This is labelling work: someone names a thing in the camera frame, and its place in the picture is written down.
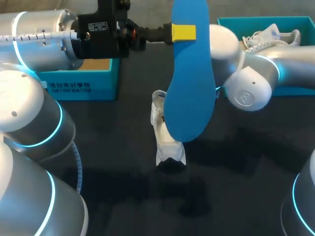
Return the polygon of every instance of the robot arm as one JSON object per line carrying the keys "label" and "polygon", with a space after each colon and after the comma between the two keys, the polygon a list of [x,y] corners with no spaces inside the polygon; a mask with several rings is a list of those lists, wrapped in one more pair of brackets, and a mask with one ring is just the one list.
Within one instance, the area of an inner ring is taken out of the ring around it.
{"label": "robot arm", "polygon": [[264,108],[277,86],[315,89],[314,46],[273,46],[245,53],[235,34],[218,25],[210,25],[210,45],[216,84],[241,110]]}

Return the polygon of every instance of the blue cardboard box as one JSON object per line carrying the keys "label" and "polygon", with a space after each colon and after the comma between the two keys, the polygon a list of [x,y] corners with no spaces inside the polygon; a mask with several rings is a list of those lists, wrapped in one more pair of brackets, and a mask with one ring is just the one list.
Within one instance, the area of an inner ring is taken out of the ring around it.
{"label": "blue cardboard box", "polygon": [[[218,24],[227,27],[242,41],[242,37],[252,36],[275,23],[280,32],[301,32],[301,46],[315,45],[315,24],[308,16],[293,17],[232,17],[218,18]],[[277,87],[273,96],[315,95],[315,90],[307,88]]]}
{"label": "blue cardboard box", "polygon": [[58,101],[115,100],[120,61],[108,59],[106,63],[106,69],[91,70],[85,66],[78,70],[41,72],[39,77],[47,82],[48,92]]}

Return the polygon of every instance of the shoe insole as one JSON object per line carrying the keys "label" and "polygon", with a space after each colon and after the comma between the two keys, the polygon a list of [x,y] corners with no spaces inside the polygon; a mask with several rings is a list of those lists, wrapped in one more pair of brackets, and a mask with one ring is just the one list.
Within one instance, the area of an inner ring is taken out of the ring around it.
{"label": "shoe insole", "polygon": [[177,141],[188,142],[207,126],[216,100],[206,0],[174,0],[172,23],[196,26],[195,41],[173,45],[174,74],[164,104],[170,135]]}

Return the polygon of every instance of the shoe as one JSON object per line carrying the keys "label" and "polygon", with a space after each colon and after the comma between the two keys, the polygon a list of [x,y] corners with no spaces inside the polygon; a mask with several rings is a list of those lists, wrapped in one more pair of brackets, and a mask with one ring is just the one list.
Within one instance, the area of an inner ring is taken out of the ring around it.
{"label": "shoe", "polygon": [[301,33],[297,29],[291,33],[280,33],[276,24],[272,24],[264,31],[257,31],[251,37],[243,37],[244,45],[249,49],[265,42],[277,40],[277,44],[299,46]]}
{"label": "shoe", "polygon": [[186,165],[186,154],[184,145],[174,140],[169,134],[164,121],[164,101],[166,92],[157,90],[152,94],[151,125],[157,140],[156,165],[172,158]]}

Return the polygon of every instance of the dark table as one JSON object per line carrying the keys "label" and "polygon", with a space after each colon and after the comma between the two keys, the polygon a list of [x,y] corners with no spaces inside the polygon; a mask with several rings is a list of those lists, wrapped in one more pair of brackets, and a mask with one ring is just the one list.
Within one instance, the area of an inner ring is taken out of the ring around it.
{"label": "dark table", "polygon": [[[117,101],[62,102],[77,128],[88,236],[281,236],[281,202],[315,148],[315,97],[276,97],[255,113],[220,98],[185,144],[187,168],[167,172],[155,166],[150,110],[172,72],[172,48],[149,44],[122,61]],[[75,186],[71,152],[43,166]]]}

